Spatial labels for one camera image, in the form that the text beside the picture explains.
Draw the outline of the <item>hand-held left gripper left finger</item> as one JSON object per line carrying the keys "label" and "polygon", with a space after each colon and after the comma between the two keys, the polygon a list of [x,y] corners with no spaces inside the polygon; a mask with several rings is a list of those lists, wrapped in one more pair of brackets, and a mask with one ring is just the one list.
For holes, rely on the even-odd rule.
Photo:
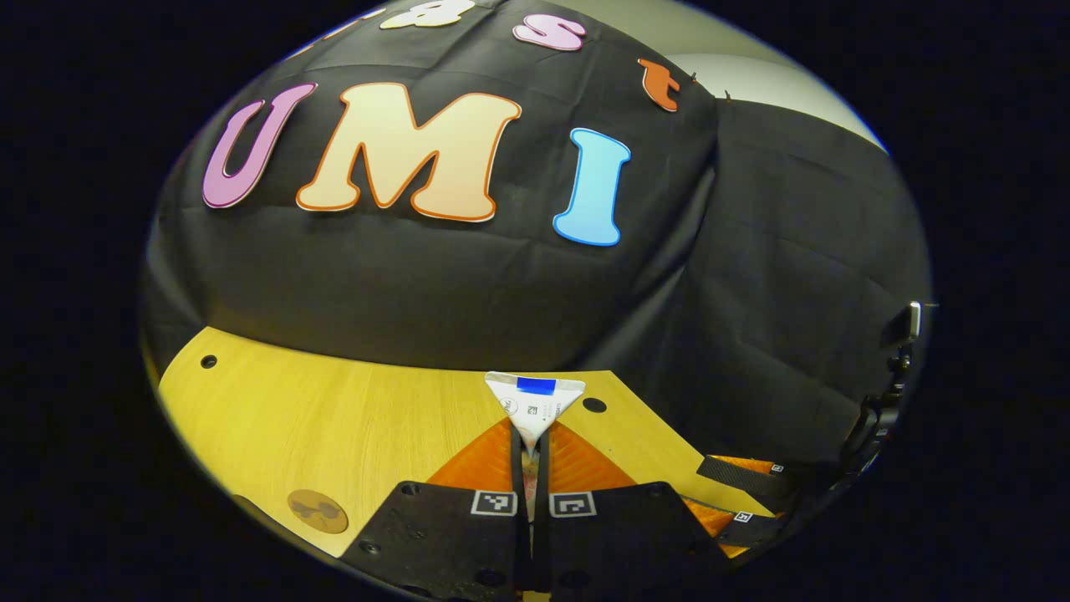
{"label": "hand-held left gripper left finger", "polygon": [[425,601],[520,601],[532,588],[522,442],[496,421],[424,481],[389,489],[345,567]]}

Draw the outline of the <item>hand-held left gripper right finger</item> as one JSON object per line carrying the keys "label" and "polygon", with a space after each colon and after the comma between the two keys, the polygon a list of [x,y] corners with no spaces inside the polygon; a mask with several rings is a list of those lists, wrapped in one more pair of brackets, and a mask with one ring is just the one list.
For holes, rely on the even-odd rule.
{"label": "hand-held left gripper right finger", "polygon": [[638,483],[562,425],[540,439],[532,574],[552,598],[710,598],[727,553],[664,481]]}

